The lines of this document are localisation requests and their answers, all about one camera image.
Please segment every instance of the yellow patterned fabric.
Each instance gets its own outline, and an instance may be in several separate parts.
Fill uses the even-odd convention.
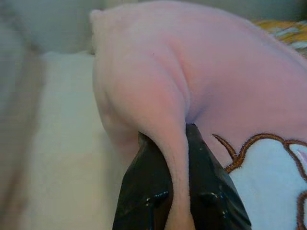
[[[307,58],[307,21],[262,21],[256,23],[256,25]]]

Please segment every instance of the pink fleece fabric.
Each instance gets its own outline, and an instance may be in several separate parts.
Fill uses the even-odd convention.
[[[185,124],[219,162],[258,133],[307,141],[307,62],[252,23],[191,3],[128,4],[90,16],[94,93],[115,149],[131,159],[138,131],[161,149],[174,185],[165,229],[194,229]]]

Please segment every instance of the brown embroidery stitching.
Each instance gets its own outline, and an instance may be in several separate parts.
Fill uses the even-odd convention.
[[[228,151],[228,153],[229,153],[231,159],[232,159],[233,161],[236,161],[237,158],[238,158],[238,156],[236,155],[235,149],[234,149],[230,144],[228,144],[227,141],[225,141],[223,138],[221,138],[220,136],[215,135],[215,134],[213,134],[213,136],[214,136],[222,145],[225,146],[225,148],[227,149],[227,151]]]
[[[297,199],[297,216],[296,216],[296,222],[297,222],[297,230],[306,230],[305,223],[304,223],[304,205],[307,198],[307,191],[303,191]]]
[[[307,144],[299,141],[299,140],[286,140],[283,143],[283,147],[285,150],[287,150],[287,152],[290,154],[290,156],[293,158],[293,160],[296,163],[296,166],[298,168],[299,174],[301,175],[301,177],[307,182],[307,175],[305,173],[304,167],[301,163],[301,161],[298,159],[298,157],[292,152],[292,150],[290,149],[290,145],[292,144],[298,144],[298,145],[303,145],[305,147],[307,147]]]
[[[254,135],[247,142],[245,142],[240,150],[239,155],[237,155],[234,148],[226,140],[224,140],[223,138],[221,138],[220,136],[216,134],[214,134],[213,136],[227,149],[230,157],[233,159],[233,162],[225,168],[227,173],[231,173],[233,170],[241,167],[241,165],[244,162],[247,150],[255,142],[257,142],[258,140],[262,140],[262,139],[273,139],[273,140],[277,140],[282,143],[284,149],[289,153],[289,155],[295,161],[301,177],[307,182],[307,175],[305,173],[305,170],[304,170],[304,167],[301,161],[290,149],[290,145],[292,144],[298,144],[298,145],[303,145],[307,147],[307,143],[305,142],[302,142],[300,140],[284,140],[283,138],[277,135],[274,135],[274,134],[261,133],[261,134]],[[306,199],[307,199],[307,191],[302,192],[297,199],[297,214],[296,214],[296,224],[297,224],[296,229],[297,230],[307,230],[304,224],[304,216],[305,216],[304,203]]]

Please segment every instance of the white fabric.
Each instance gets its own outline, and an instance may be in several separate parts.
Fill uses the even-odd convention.
[[[297,144],[290,148],[293,146],[306,149]],[[296,228],[296,201],[307,190],[307,183],[281,142],[272,139],[255,142],[247,150],[242,167],[230,175],[253,230]]]
[[[125,168],[112,153],[85,53],[48,53],[23,230],[111,229]]]

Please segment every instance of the black shiny object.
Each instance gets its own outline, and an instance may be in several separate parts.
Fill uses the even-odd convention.
[[[186,126],[189,187],[196,230],[250,230],[251,223],[236,188],[211,153],[195,125]],[[124,175],[113,230],[163,230],[173,200],[166,161],[147,136]]]
[[[195,125],[187,125],[191,214],[196,230],[250,230],[251,223],[230,176]]]
[[[139,134],[140,150],[124,175],[113,230],[163,230],[173,184],[159,148]]]

